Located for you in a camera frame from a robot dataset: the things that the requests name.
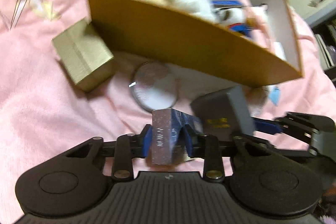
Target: pink fabric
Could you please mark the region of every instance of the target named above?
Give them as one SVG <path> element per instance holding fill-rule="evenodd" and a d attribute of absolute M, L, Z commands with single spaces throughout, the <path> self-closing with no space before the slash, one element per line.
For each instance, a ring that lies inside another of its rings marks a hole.
<path fill-rule="evenodd" d="M 151 115 L 132 99 L 128 85 L 132 72 L 145 58 L 115 52 L 115 76 L 86 95 L 75 89 L 51 44 L 61 31 L 88 16 L 86 0 L 26 0 L 21 16 L 14 15 L 17 0 L 0 0 L 0 222 L 9 224 L 22 215 L 14 187 L 29 168 L 93 136 L 106 141 L 135 132 L 151 123 Z M 286 111 L 327 115 L 336 120 L 336 92 L 318 62 L 316 42 L 305 22 L 295 15 L 301 37 L 305 78 L 280 85 L 280 105 L 267 102 L 261 117 L 272 119 Z M 171 66 L 179 79 L 175 108 L 191 113 L 190 100 L 232 85 L 196 71 Z M 269 137 L 281 148 L 303 149 L 291 137 Z M 227 174 L 230 166 L 225 159 Z M 171 170 L 202 171 L 200 159 Z M 139 170 L 163 170 L 145 160 L 134 160 Z"/>

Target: bed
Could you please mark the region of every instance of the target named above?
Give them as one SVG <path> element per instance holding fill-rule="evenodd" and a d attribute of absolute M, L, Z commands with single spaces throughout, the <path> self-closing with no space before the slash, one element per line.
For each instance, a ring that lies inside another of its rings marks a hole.
<path fill-rule="evenodd" d="M 318 60 L 317 44 L 309 26 L 292 12 L 299 35 L 304 78 L 279 85 L 278 106 L 270 100 L 258 117 L 273 119 L 287 111 L 326 115 L 336 120 L 336 90 Z M 89 18 L 86 0 L 0 0 L 0 222 L 10 224 L 22 211 L 15 197 L 17 178 L 29 168 L 93 136 L 105 141 L 140 133 L 151 114 L 132 99 L 129 89 L 134 70 L 147 60 L 114 52 L 115 76 L 89 94 L 71 84 L 52 46 L 53 37 L 78 20 Z M 191 113 L 196 96 L 232 83 L 197 71 L 170 65 L 179 80 L 177 110 Z M 287 135 L 267 136 L 280 148 L 305 149 L 306 144 Z M 224 159 L 226 175 L 230 165 Z M 104 172 L 109 173 L 108 161 Z M 164 170 L 145 160 L 133 162 L 139 170 Z M 201 159 L 170 170 L 198 170 Z"/>

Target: screw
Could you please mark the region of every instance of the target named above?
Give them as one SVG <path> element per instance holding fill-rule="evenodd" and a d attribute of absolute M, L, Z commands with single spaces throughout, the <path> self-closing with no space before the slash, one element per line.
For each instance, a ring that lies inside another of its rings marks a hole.
<path fill-rule="evenodd" d="M 317 156 L 317 152 L 314 149 L 309 149 L 309 153 L 314 156 Z"/>
<path fill-rule="evenodd" d="M 211 170 L 206 173 L 206 176 L 210 179 L 220 179 L 223 173 L 217 170 Z"/>
<path fill-rule="evenodd" d="M 127 170 L 117 170 L 114 173 L 114 176 L 118 179 L 126 179 L 131 175 L 131 173 Z"/>

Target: orange box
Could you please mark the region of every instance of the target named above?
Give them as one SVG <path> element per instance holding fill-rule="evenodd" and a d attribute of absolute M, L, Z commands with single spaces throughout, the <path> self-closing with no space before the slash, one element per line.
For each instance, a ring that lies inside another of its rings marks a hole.
<path fill-rule="evenodd" d="M 286 0 L 268 4 L 268 17 L 287 61 L 223 26 L 174 8 L 136 0 L 89 0 L 92 23 L 112 49 L 195 69 L 250 87 L 302 77 L 294 25 Z"/>

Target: storage box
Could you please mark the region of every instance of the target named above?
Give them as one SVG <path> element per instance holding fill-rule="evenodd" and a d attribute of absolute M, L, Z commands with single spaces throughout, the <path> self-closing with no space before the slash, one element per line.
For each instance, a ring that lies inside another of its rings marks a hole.
<path fill-rule="evenodd" d="M 89 92 L 114 74 L 113 54 L 84 19 L 52 41 L 70 78 L 81 90 Z"/>
<path fill-rule="evenodd" d="M 136 0 L 89 0 L 93 25 L 111 49 L 174 63 L 250 87 L 302 76 L 294 25 L 286 0 L 268 4 L 268 16 L 287 61 L 237 33 L 174 8 Z"/>

